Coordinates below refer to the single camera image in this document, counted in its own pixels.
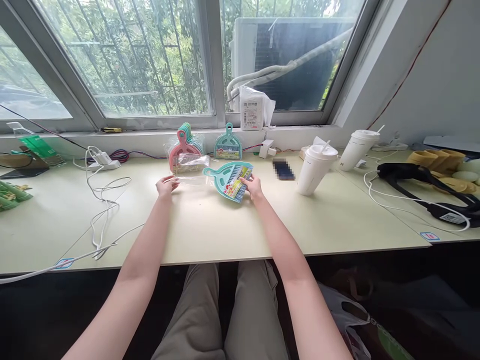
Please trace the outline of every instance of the air conditioner outdoor unit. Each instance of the air conditioner outdoor unit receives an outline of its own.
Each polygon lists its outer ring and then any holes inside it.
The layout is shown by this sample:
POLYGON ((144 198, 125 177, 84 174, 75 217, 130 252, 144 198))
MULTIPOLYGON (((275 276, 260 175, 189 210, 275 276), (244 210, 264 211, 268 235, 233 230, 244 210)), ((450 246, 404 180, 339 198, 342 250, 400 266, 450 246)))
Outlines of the air conditioner outdoor unit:
MULTIPOLYGON (((354 25, 354 18, 342 17, 237 18, 229 43, 232 78, 272 65, 287 65, 354 25)), ((341 45, 339 41, 333 49, 254 88, 276 101, 275 110, 318 110, 341 45)), ((237 96, 233 100, 235 112, 239 104, 237 96)))

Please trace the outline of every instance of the screwdriver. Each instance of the screwdriver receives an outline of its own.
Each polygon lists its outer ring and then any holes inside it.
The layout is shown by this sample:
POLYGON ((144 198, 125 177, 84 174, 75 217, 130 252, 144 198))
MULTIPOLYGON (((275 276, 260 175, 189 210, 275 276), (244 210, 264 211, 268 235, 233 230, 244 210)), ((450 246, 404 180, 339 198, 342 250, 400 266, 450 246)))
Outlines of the screwdriver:
POLYGON ((121 127, 102 127, 100 131, 102 133, 123 133, 126 131, 135 131, 135 130, 123 130, 121 127))

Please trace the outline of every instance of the white tumbler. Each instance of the white tumbler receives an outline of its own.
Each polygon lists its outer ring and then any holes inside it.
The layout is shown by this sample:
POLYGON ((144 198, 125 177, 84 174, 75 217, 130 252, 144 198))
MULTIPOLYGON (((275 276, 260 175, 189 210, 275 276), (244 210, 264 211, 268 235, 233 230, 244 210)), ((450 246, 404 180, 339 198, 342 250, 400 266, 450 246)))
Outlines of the white tumbler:
POLYGON ((305 196, 312 195, 320 181, 329 172, 332 163, 338 158, 339 152, 331 146, 310 146, 305 152, 296 190, 305 196))
POLYGON ((352 170, 360 159, 367 154, 373 145, 380 140, 380 133, 371 130, 355 131, 338 162, 338 169, 352 170))

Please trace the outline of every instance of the khaki pants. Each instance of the khaki pants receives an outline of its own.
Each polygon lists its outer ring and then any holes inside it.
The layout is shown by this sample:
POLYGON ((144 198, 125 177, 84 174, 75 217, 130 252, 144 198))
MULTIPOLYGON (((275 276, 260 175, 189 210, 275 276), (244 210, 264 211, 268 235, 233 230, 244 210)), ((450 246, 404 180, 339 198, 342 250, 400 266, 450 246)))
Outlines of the khaki pants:
POLYGON ((218 264, 190 265, 183 293, 153 360, 287 360, 277 314, 277 277, 264 260, 242 261, 222 344, 218 264))

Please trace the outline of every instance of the desk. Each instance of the desk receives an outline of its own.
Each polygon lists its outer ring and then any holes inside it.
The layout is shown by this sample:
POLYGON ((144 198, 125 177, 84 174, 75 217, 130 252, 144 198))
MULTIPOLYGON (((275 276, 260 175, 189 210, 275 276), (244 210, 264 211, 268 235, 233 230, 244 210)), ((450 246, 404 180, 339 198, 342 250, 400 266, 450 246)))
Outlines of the desk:
MULTIPOLYGON (((399 151, 398 153, 392 154, 391 156, 387 157, 384 162, 404 163, 405 160, 409 157, 410 153, 411 153, 410 150, 399 151)), ((382 158, 389 154, 391 154, 391 152, 370 151, 368 153, 369 156, 376 157, 376 158, 382 158)), ((346 179, 348 179, 352 184, 355 184, 364 193, 368 194, 368 188, 364 183, 364 174, 375 170, 378 165, 376 164, 375 161, 367 161, 366 164, 367 164, 366 168, 364 169, 354 168, 351 171, 345 172, 345 171, 339 170, 338 172, 342 174, 346 179)), ((372 179, 374 175, 375 174, 372 173, 367 177, 369 179, 372 179)), ((422 200, 465 206, 465 204, 462 201, 458 200, 456 197, 436 191, 432 188, 431 185, 425 184, 420 181, 416 181, 416 180, 404 181, 402 182, 402 186, 407 191, 418 196, 422 200)), ((386 183, 382 179, 376 179, 375 181, 373 181, 372 188, 382 193, 392 194, 397 196, 404 196, 403 194, 401 194, 400 192, 392 188, 388 183, 386 183)), ((408 210, 420 216, 426 222, 430 223, 431 225, 437 228, 446 229, 446 230, 461 229, 459 225, 449 224, 448 222, 435 219, 433 216, 430 215, 430 213, 423 206, 419 205, 415 201, 398 199, 390 196, 384 196, 376 192, 372 192, 372 194, 373 194, 373 197, 379 203, 385 204, 387 206, 392 206, 395 208, 408 210)), ((432 241, 432 244, 449 243, 449 242, 456 242, 456 241, 480 240, 479 227, 471 228, 461 232, 447 232, 447 231, 442 231, 432 226, 429 226, 425 222, 423 222, 421 219, 405 211, 399 211, 399 210, 393 210, 393 209, 387 209, 387 210, 392 214, 394 214, 399 220, 401 220, 404 224, 406 224, 409 228, 411 228, 417 234, 433 233, 437 235, 440 240, 432 241)))
MULTIPOLYGON (((298 154, 282 154, 282 157, 287 158, 298 176, 303 163, 298 154)), ((306 197, 295 192, 296 182, 277 179, 271 158, 247 154, 243 160, 253 164, 265 196, 305 255, 430 246, 337 171, 330 171, 314 195, 306 197)), ((224 163, 212 161, 211 167, 219 168, 224 163)), ((105 196, 116 200, 120 207, 114 211, 104 245, 145 222, 157 197, 155 183, 168 173, 166 160, 135 158, 119 169, 100 172, 92 178, 96 187, 119 177, 132 178, 130 185, 105 196)), ((94 249, 90 219, 105 205, 90 193, 79 169, 66 165, 12 183, 31 185, 33 189, 29 191, 34 198, 0 213, 0 274, 40 270, 61 258, 75 258, 94 249)), ((183 184, 175 191, 173 202, 164 264, 271 257, 248 195, 242 204, 236 204, 223 198, 212 186, 183 184)), ((69 270, 119 268, 139 232, 140 229, 134 230, 124 236, 99 261, 86 257, 69 270)))
MULTIPOLYGON (((282 157, 287 158, 295 174, 300 174, 303 161, 297 153, 282 154, 282 157)), ((260 177, 265 196, 305 255, 429 246, 336 171, 325 176, 313 196, 306 197, 295 192, 295 181, 277 179, 271 158, 249 154, 243 160, 253 164, 253 172, 260 177)), ((224 163, 213 161, 211 167, 217 169, 224 163)), ((109 241, 147 219, 157 196, 154 183, 168 173, 166 161, 136 159, 126 165, 131 169, 133 180, 118 199, 120 211, 110 223, 109 241)), ((184 185, 175 192, 164 264, 271 257, 248 195, 242 204, 236 204, 220 196, 212 186, 184 185)), ((84 258, 75 262, 71 269, 120 267, 139 232, 135 230, 124 236, 100 261, 84 258)), ((86 233, 63 257, 74 258, 89 251, 92 246, 90 234, 86 233)))

